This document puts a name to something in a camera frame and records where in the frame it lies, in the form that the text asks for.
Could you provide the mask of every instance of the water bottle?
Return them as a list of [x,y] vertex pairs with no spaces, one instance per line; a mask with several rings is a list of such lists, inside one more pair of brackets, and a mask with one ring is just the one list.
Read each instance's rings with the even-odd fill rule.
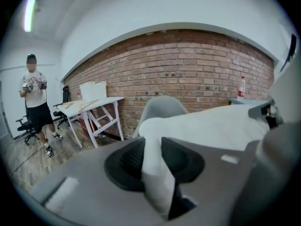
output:
[[243,100],[245,97],[245,92],[246,92],[246,81],[245,81],[245,77],[241,76],[241,78],[243,79],[241,81],[239,90],[238,90],[238,95],[237,95],[237,100]]

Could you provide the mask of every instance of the man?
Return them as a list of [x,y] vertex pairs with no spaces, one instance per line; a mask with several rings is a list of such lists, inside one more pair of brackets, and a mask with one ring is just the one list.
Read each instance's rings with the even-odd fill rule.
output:
[[50,110],[48,108],[46,99],[43,94],[43,89],[46,86],[41,82],[45,81],[45,76],[37,71],[37,59],[34,54],[27,56],[27,69],[28,71],[20,79],[20,96],[25,98],[26,110],[29,116],[30,122],[32,123],[37,137],[41,143],[45,146],[45,151],[48,157],[52,154],[52,149],[48,145],[47,140],[43,134],[42,128],[45,124],[49,125],[49,129],[52,132],[53,138],[63,139],[62,136],[55,132],[55,126],[53,124]]

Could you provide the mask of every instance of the fluorescent light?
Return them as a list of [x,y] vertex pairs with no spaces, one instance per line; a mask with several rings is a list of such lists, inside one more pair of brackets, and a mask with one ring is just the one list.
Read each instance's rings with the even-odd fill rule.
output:
[[36,0],[27,0],[25,16],[24,16],[24,31],[30,32],[32,30],[32,14],[34,9],[34,3]]

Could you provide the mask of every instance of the white box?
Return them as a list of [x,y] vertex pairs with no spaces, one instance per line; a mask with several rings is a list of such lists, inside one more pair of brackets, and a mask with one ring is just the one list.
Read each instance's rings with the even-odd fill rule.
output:
[[95,83],[95,81],[89,81],[81,84],[79,87],[82,99],[85,101],[91,101],[106,98],[106,85],[107,82],[105,81],[102,81],[100,83]]

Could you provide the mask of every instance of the red brick wall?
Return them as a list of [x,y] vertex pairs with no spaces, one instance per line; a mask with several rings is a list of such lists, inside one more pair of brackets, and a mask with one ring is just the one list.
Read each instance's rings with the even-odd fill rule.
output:
[[[119,115],[124,136],[130,138],[151,97],[173,96],[197,112],[235,98],[241,76],[246,78],[246,98],[266,100],[273,82],[272,59],[225,35],[170,30],[115,44],[77,67],[64,83],[75,100],[80,84],[107,81],[107,96],[125,97]],[[118,135],[114,127],[107,131]]]

